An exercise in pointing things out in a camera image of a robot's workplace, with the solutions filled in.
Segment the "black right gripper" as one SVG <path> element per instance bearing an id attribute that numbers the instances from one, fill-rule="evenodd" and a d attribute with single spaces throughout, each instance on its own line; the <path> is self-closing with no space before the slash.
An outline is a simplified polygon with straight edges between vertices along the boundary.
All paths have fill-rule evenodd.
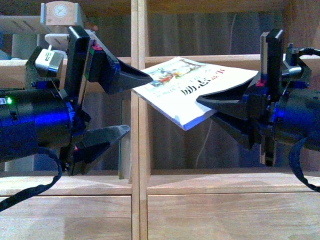
<path id="1" fill-rule="evenodd" d="M 268 167 L 276 162 L 278 143 L 313 144 L 312 70 L 301 60 L 313 50 L 285 47 L 283 33 L 272 29 L 261 35 L 259 79 L 196 99 L 217 111 L 211 119 L 245 149 L 260 144 L 260 162 Z"/>

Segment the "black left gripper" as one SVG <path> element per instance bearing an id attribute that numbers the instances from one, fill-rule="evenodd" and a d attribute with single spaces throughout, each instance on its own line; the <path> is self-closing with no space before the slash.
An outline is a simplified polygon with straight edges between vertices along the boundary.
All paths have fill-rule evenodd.
<path id="1" fill-rule="evenodd" d="M 88 81 L 99 83 L 107 94 L 113 95 L 153 79 L 114 56 L 95 34 L 81 26 L 68 27 L 67 67 L 60 95 L 71 104 L 74 116 L 70 143 L 60 149 L 59 159 L 70 176 L 87 174 L 131 130 L 128 125 L 88 129 L 91 117 L 83 110 Z"/>

